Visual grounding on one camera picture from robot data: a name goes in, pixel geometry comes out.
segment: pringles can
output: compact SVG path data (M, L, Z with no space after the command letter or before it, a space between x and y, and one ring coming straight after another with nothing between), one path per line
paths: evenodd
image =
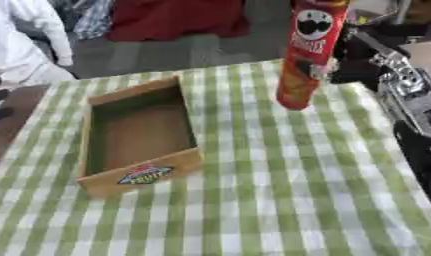
M349 0L296 0L277 100L302 110L329 70Z

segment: table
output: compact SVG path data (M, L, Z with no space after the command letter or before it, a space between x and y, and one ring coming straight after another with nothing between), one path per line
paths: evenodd
M358 84L304 112L278 61L178 72L204 171L107 200L74 181L86 95L171 75L52 86L0 161L0 255L431 255L431 204Z

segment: red cloth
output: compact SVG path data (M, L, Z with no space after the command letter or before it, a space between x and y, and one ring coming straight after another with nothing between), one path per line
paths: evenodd
M228 37L248 30L243 0L116 0L108 38L167 40L190 32Z

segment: floor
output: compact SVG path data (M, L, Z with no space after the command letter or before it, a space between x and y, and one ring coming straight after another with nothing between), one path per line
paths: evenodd
M392 0L354 3L378 11L388 1ZM91 78L280 58L288 37L289 3L289 0L246 0L251 33L238 38L199 34L162 42L111 42L104 38L79 41L74 45L73 71L80 78Z

